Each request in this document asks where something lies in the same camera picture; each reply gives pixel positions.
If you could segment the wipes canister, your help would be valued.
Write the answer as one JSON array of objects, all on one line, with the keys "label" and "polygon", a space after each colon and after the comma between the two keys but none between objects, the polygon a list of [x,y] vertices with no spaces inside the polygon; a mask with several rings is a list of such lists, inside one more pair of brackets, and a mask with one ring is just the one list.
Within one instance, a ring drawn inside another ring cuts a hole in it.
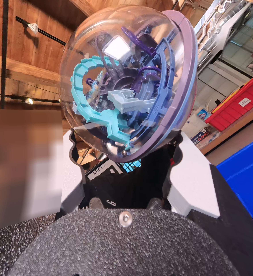
[{"label": "wipes canister", "polygon": [[206,109],[202,108],[198,111],[197,116],[202,120],[206,121],[212,114],[208,112]]}]

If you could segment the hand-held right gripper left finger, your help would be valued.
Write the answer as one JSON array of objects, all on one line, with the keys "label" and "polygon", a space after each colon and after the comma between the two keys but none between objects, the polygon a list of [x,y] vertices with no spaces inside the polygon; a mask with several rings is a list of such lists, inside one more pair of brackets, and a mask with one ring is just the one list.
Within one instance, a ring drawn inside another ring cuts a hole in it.
[{"label": "hand-held right gripper left finger", "polygon": [[83,184],[85,173],[77,163],[79,156],[73,129],[63,135],[63,184],[62,213],[68,214],[77,210],[84,198]]}]

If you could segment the red plastic bin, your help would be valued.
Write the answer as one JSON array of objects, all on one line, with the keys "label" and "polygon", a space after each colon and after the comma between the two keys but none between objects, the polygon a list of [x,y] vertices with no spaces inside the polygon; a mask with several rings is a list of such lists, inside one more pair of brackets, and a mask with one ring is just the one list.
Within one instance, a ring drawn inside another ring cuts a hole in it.
[{"label": "red plastic bin", "polygon": [[222,132],[252,108],[253,78],[218,105],[206,123]]}]

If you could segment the black framed tag sign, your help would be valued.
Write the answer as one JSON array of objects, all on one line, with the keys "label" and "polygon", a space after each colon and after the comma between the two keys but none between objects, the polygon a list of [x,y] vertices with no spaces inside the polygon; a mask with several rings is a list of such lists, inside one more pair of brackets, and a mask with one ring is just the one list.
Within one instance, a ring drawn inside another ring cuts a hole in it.
[{"label": "black framed tag sign", "polygon": [[109,174],[123,174],[123,170],[117,163],[112,160],[105,160],[97,164],[91,171],[86,174],[86,179],[92,181],[99,176],[105,176]]}]

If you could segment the person's black sweatshirt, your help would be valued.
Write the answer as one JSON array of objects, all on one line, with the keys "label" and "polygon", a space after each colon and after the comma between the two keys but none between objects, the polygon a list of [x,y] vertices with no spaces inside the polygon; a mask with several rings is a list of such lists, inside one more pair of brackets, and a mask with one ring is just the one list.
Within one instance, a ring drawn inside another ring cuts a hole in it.
[{"label": "person's black sweatshirt", "polygon": [[145,209],[152,198],[163,198],[162,187],[172,164],[174,144],[168,144],[141,159],[141,166],[123,174],[100,175],[83,185],[79,209],[99,198],[105,209]]}]

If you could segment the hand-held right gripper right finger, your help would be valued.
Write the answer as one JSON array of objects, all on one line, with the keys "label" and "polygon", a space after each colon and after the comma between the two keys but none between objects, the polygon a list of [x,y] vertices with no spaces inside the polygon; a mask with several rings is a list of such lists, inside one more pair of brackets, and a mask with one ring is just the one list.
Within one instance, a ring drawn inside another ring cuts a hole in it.
[{"label": "hand-held right gripper right finger", "polygon": [[171,211],[185,217],[191,210],[220,217],[211,164],[183,132],[177,136],[173,161],[163,184]]}]

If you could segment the blue plastic bin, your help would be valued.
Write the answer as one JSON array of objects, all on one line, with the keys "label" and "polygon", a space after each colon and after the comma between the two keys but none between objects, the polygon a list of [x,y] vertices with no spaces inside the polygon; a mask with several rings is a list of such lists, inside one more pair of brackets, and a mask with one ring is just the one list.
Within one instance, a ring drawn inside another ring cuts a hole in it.
[{"label": "blue plastic bin", "polygon": [[216,167],[253,218],[253,142]]}]

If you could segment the blue glove box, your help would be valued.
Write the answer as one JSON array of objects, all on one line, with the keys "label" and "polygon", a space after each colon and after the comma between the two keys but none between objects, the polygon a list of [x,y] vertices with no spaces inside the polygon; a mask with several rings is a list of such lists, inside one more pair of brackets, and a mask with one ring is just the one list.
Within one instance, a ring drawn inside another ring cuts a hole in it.
[{"label": "blue glove box", "polygon": [[201,149],[211,143],[213,140],[220,136],[221,132],[218,130],[211,132],[208,130],[202,130],[196,136],[194,136],[191,141],[198,148]]}]

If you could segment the clear plastic maze ball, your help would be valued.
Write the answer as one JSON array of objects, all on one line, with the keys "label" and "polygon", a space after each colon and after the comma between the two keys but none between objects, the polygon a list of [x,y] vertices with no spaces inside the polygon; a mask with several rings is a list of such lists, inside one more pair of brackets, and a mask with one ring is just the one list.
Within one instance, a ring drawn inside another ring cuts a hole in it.
[{"label": "clear plastic maze ball", "polygon": [[59,99],[74,132],[114,162],[135,161],[181,131],[197,88],[197,38],[179,11],[97,11],[72,34]]}]

